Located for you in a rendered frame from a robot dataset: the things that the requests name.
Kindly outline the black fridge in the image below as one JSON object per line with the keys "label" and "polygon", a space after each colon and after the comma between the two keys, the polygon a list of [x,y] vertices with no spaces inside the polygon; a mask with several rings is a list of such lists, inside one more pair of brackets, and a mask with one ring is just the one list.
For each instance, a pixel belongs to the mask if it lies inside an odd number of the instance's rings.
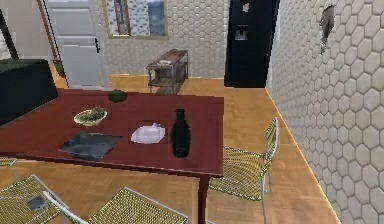
{"label": "black fridge", "polygon": [[225,87],[266,87],[279,3],[230,0]]}

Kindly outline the green round vegetable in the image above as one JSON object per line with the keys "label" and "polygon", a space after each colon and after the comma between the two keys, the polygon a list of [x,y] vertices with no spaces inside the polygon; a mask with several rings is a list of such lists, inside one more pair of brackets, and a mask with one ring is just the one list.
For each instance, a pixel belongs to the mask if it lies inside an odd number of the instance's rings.
{"label": "green round vegetable", "polygon": [[115,89],[109,93],[108,98],[111,102],[119,103],[125,101],[127,95],[124,91]]}

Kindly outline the dark glass bottle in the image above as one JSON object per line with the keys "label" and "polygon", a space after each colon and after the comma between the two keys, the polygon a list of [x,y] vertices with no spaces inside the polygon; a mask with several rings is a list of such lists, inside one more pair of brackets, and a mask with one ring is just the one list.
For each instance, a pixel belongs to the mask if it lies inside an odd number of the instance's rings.
{"label": "dark glass bottle", "polygon": [[175,157],[185,158],[190,152],[191,130],[185,119],[185,110],[176,110],[176,119],[170,133],[172,151]]}

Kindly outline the white room door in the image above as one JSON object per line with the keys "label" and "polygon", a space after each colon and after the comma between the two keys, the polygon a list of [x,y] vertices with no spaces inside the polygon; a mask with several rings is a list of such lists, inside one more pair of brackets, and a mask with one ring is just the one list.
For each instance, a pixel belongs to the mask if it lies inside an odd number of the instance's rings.
{"label": "white room door", "polygon": [[44,0],[69,88],[108,89],[93,0]]}

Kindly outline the red wooden dining table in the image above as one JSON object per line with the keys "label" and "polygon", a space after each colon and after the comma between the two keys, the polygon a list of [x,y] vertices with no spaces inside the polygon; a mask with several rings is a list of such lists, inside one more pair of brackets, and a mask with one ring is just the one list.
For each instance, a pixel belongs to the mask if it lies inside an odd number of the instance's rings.
{"label": "red wooden dining table", "polygon": [[[99,125],[74,122],[76,114],[97,106],[107,111]],[[186,158],[173,155],[168,137],[152,145],[131,141],[138,127],[152,122],[170,130],[178,108],[185,110],[191,128],[191,150]],[[209,179],[223,175],[223,114],[221,97],[129,92],[125,101],[113,103],[106,91],[61,89],[58,98],[0,127],[0,156],[196,177],[198,224],[205,224]],[[74,159],[59,150],[81,131],[121,139],[99,162]]]}

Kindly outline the yellow mesh metal chair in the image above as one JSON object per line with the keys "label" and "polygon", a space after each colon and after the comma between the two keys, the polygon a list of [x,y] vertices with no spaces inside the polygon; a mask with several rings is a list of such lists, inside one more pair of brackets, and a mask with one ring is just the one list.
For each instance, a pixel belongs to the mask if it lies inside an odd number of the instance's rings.
{"label": "yellow mesh metal chair", "polygon": [[21,179],[13,168],[17,162],[16,158],[0,157],[0,167],[8,167],[16,178],[15,183],[0,189],[0,224],[48,224],[60,210],[43,192],[67,205],[35,174]]}
{"label": "yellow mesh metal chair", "polygon": [[75,215],[48,191],[43,191],[42,194],[72,224],[189,224],[189,218],[183,213],[128,187],[119,190],[88,220]]}
{"label": "yellow mesh metal chair", "polygon": [[279,121],[274,117],[265,134],[265,151],[251,152],[225,146],[223,176],[211,178],[208,187],[250,201],[260,201],[263,224],[267,224],[264,195],[265,185],[271,188],[270,167],[278,148]]}

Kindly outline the black cabinet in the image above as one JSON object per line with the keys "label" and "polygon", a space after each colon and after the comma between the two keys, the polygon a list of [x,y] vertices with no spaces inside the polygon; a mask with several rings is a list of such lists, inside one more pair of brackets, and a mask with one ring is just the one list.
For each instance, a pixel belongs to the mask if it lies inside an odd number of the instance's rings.
{"label": "black cabinet", "polygon": [[0,60],[0,126],[57,97],[47,60]]}

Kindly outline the pale bowl with greens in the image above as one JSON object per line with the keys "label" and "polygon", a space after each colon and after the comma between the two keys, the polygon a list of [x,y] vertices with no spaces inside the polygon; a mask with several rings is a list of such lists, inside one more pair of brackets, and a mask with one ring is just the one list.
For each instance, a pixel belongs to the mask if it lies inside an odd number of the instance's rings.
{"label": "pale bowl with greens", "polygon": [[99,106],[88,109],[76,114],[73,118],[74,122],[83,126],[96,126],[107,116],[107,111]]}

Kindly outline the brown wooden shelf unit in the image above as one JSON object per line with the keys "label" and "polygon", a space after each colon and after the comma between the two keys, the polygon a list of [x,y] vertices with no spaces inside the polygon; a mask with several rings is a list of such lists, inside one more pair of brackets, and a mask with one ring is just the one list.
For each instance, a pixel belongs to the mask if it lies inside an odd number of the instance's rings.
{"label": "brown wooden shelf unit", "polygon": [[[160,65],[160,60],[171,61],[170,65]],[[188,51],[171,49],[146,66],[148,87],[151,93],[176,95],[188,78]]]}

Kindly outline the dark grey flat laptop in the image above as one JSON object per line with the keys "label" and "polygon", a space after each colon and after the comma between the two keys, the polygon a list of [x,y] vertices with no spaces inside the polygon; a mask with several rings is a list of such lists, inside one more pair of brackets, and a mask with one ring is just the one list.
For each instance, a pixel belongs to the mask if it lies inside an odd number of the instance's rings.
{"label": "dark grey flat laptop", "polygon": [[64,142],[59,150],[69,153],[73,157],[102,160],[120,139],[121,136],[80,132],[69,141]]}

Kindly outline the gold framed window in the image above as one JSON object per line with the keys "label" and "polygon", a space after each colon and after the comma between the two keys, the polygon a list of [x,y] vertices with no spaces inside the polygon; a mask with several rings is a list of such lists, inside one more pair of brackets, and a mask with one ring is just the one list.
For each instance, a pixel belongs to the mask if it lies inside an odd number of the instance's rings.
{"label": "gold framed window", "polygon": [[111,38],[168,36],[166,0],[103,0],[103,7]]}

